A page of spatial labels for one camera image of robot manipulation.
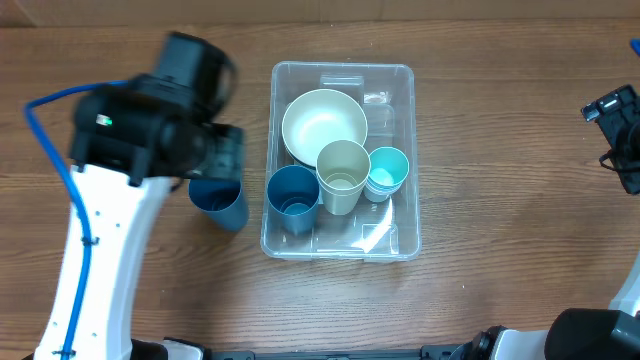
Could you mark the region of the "tall dark blue cup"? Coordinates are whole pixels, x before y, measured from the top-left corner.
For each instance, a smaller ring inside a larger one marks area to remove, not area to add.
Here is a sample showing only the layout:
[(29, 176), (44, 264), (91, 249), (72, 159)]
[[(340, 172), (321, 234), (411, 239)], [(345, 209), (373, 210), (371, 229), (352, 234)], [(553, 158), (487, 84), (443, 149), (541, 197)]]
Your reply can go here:
[(303, 166), (288, 165), (278, 169), (266, 188), (270, 214), (289, 233), (310, 232), (317, 219), (320, 198), (319, 182)]

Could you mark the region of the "cream bowl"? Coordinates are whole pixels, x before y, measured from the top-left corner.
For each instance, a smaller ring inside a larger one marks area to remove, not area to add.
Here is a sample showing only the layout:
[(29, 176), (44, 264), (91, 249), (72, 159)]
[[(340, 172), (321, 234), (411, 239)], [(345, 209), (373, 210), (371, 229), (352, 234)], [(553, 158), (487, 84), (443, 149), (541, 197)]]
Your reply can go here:
[(320, 151), (329, 143), (350, 140), (363, 145), (368, 121), (363, 108), (349, 95), (317, 89), (300, 95), (288, 106), (281, 133), (289, 153), (315, 167)]

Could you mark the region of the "tall beige cup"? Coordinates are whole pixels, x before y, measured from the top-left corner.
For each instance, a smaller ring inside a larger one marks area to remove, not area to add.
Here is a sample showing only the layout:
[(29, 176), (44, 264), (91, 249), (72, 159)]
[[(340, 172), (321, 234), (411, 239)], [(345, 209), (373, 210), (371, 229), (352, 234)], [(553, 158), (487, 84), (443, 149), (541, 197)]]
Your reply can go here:
[(337, 140), (326, 145), (320, 151), (316, 165), (321, 185), (337, 195), (361, 191), (370, 169), (369, 153), (351, 140)]
[(347, 215), (356, 206), (361, 196), (362, 190), (354, 190), (349, 194), (337, 194), (335, 191), (320, 186), (321, 198), (326, 210), (337, 216)]

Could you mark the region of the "light blue small cup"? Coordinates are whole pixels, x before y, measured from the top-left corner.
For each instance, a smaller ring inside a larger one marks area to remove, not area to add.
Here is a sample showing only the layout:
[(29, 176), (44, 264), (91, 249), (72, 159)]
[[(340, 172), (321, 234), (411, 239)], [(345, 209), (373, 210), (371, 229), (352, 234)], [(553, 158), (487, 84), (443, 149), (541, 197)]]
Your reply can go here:
[(401, 186), (402, 186), (402, 183), (400, 183), (398, 185), (394, 185), (394, 186), (382, 185), (382, 184), (376, 182), (371, 176), (367, 177), (366, 188), (370, 192), (373, 192), (374, 194), (391, 195), (391, 194), (395, 193), (396, 191), (398, 191)]

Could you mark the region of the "mint green small cup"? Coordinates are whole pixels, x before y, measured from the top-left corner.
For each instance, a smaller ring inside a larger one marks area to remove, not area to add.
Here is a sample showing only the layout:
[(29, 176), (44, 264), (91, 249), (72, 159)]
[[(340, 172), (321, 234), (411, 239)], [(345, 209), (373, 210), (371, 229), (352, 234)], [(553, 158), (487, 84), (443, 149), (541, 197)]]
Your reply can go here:
[(370, 153), (371, 169), (368, 179), (382, 188), (401, 185), (410, 170), (406, 155), (395, 147), (379, 147)]

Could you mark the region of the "dark blue bowl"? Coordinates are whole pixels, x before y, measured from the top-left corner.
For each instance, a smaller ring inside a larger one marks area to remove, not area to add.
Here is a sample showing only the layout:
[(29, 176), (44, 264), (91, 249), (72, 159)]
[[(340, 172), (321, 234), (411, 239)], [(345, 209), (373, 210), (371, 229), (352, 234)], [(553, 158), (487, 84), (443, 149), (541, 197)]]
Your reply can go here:
[(315, 171), (316, 171), (316, 168), (315, 168), (314, 166), (308, 165), (308, 164), (306, 164), (306, 163), (304, 163), (304, 162), (300, 161), (300, 160), (299, 160), (298, 158), (296, 158), (296, 157), (295, 157), (295, 156), (294, 156), (294, 155), (293, 155), (289, 150), (287, 150), (287, 154), (288, 154), (288, 155), (290, 156), (290, 158), (292, 159), (292, 161), (293, 161), (293, 164), (294, 164), (294, 165), (303, 166), (303, 167), (305, 167), (305, 168), (307, 168), (307, 169), (309, 169), (310, 171), (313, 171), (313, 172), (315, 172)]

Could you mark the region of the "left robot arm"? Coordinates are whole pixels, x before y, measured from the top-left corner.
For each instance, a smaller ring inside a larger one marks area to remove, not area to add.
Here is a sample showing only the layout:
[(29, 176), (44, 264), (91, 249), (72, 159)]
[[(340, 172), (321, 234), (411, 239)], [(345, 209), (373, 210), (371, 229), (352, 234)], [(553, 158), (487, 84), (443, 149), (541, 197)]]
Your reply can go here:
[(54, 305), (37, 359), (207, 359), (199, 344), (136, 340), (132, 312), (146, 246), (166, 198), (185, 180), (237, 184), (242, 129), (216, 122), (237, 84), (221, 49), (180, 32), (149, 73), (76, 86), (70, 151), (62, 156), (23, 112), (71, 201)]

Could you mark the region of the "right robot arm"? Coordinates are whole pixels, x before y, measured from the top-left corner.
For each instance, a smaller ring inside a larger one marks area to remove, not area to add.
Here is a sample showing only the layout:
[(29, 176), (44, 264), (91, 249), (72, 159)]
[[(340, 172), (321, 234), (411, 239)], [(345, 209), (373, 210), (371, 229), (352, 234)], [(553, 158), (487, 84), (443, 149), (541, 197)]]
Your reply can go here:
[[(610, 149), (600, 165), (616, 173), (624, 190), (639, 194), (639, 95), (620, 87), (582, 109)], [(629, 359), (639, 358), (639, 263), (606, 309), (571, 308), (548, 330), (517, 331), (494, 326), (459, 346), (451, 359)]]

